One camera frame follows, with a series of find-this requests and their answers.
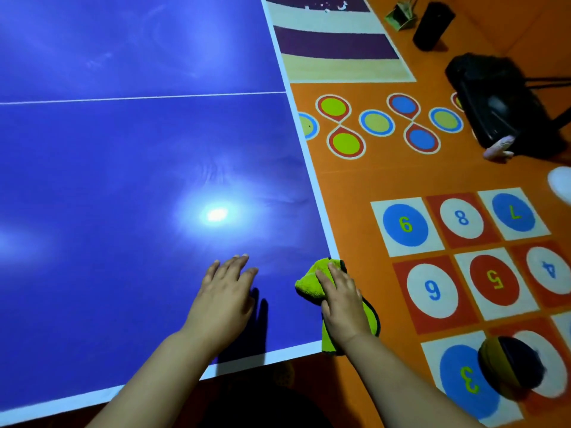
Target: green circle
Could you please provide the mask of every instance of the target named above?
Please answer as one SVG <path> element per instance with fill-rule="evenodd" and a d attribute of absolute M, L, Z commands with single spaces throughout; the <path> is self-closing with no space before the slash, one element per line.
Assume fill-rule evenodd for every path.
<path fill-rule="evenodd" d="M 365 117 L 365 126 L 375 132 L 387 132 L 390 129 L 389 121 L 381 114 L 368 114 Z"/>
<path fill-rule="evenodd" d="M 313 122 L 304 116 L 300 116 L 299 119 L 302 121 L 303 135 L 308 136 L 313 132 Z"/>
<path fill-rule="evenodd" d="M 340 133 L 333 138 L 333 146 L 344 155 L 354 155 L 361 148 L 359 139 L 350 133 Z"/>
<path fill-rule="evenodd" d="M 345 114 L 347 110 L 347 107 L 343 102 L 333 97 L 328 97 L 327 99 L 323 100 L 323 102 L 321 102 L 321 108 L 325 111 L 326 114 L 335 117 L 339 117 L 340 115 Z"/>
<path fill-rule="evenodd" d="M 458 127 L 458 120 L 448 111 L 436 112 L 434 121 L 445 129 L 456 129 Z"/>

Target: left hand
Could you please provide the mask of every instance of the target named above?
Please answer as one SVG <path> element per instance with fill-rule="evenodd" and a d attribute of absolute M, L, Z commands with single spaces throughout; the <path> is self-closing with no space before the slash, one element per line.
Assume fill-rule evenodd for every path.
<path fill-rule="evenodd" d="M 255 301 L 250 287 L 258 269 L 252 267 L 240 275 L 247 261 L 247 255 L 235 256 L 222 265 L 216 260 L 208 268 L 181 329 L 197 339 L 211 360 L 238 338 L 252 315 Z"/>

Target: white square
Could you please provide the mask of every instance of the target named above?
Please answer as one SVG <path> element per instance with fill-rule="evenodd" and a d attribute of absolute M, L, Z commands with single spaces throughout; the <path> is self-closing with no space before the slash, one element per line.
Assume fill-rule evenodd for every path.
<path fill-rule="evenodd" d="M 371 207 L 389 257 L 444 249 L 422 198 L 374 201 Z"/>
<path fill-rule="evenodd" d="M 521 188 L 478 192 L 506 240 L 551 234 Z"/>
<path fill-rule="evenodd" d="M 485 380 L 477 352 L 483 331 L 423 342 L 436 387 L 480 423 L 495 427 L 523 419 L 518 405 L 499 395 Z"/>
<path fill-rule="evenodd" d="M 551 316 L 553 323 L 559 330 L 561 337 L 571 350 L 571 311 Z"/>
<path fill-rule="evenodd" d="M 454 258 L 485 320 L 539 309 L 505 248 L 466 252 Z"/>

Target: yellow number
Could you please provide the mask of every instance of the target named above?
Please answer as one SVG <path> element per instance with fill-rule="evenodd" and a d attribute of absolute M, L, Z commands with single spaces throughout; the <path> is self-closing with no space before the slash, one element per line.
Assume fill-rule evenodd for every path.
<path fill-rule="evenodd" d="M 516 214 L 513 213 L 513 206 L 512 206 L 512 205 L 510 205 L 510 207 L 509 207 L 509 212 L 512 214 L 512 219 L 519 219 L 519 218 L 521 218 L 521 216 L 519 216 L 519 215 L 516 216 Z"/>
<path fill-rule="evenodd" d="M 406 216 L 399 219 L 399 223 L 405 233 L 410 233 L 412 231 L 412 225 L 408 223 L 408 218 Z"/>
<path fill-rule="evenodd" d="M 464 382 L 466 383 L 466 390 L 469 393 L 476 394 L 480 390 L 480 387 L 476 384 L 472 386 L 472 379 L 466 375 L 466 373 L 472 374 L 473 372 L 474 371 L 472 371 L 472 368 L 470 368 L 469 366 L 465 366 L 460 370 L 460 375 L 462 376 Z"/>
<path fill-rule="evenodd" d="M 488 271 L 488 279 L 490 280 L 490 282 L 496 282 L 498 284 L 498 285 L 494 286 L 494 288 L 496 290 L 503 288 L 503 283 L 502 283 L 500 277 L 498 276 L 498 273 L 495 270 L 489 270 Z"/>

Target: purple stripe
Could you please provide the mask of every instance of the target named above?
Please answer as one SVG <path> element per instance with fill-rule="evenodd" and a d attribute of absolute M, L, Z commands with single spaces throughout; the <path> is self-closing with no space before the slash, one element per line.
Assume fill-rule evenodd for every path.
<path fill-rule="evenodd" d="M 369 9 L 364 0 L 267 0 L 271 3 L 282 4 L 283 6 L 299 7 L 304 9 L 309 6 L 311 10 L 337 10 L 337 7 L 347 2 L 346 11 L 368 12 Z"/>
<path fill-rule="evenodd" d="M 274 26 L 282 54 L 318 59 L 398 59 L 384 34 L 317 33 Z"/>

